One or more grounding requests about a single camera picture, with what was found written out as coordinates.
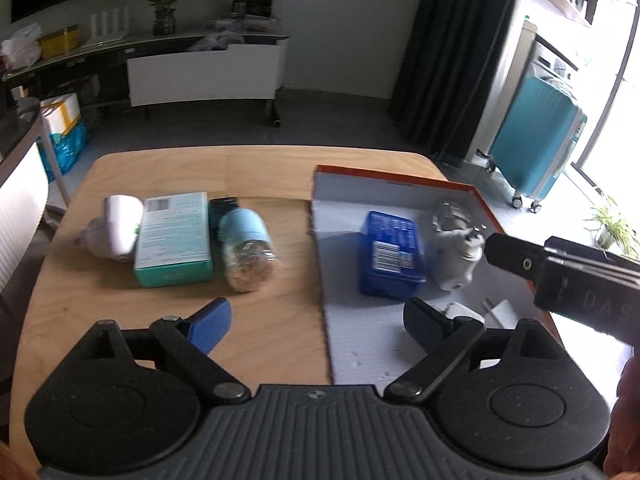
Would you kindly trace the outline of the person's right hand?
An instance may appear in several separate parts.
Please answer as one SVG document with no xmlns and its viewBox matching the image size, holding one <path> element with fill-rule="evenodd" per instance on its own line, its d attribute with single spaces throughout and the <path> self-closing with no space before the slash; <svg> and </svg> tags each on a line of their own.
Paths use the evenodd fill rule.
<svg viewBox="0 0 640 480">
<path fill-rule="evenodd" d="M 603 470 L 610 479 L 639 478 L 639 357 L 630 358 L 620 376 L 611 416 L 608 456 Z"/>
</svg>

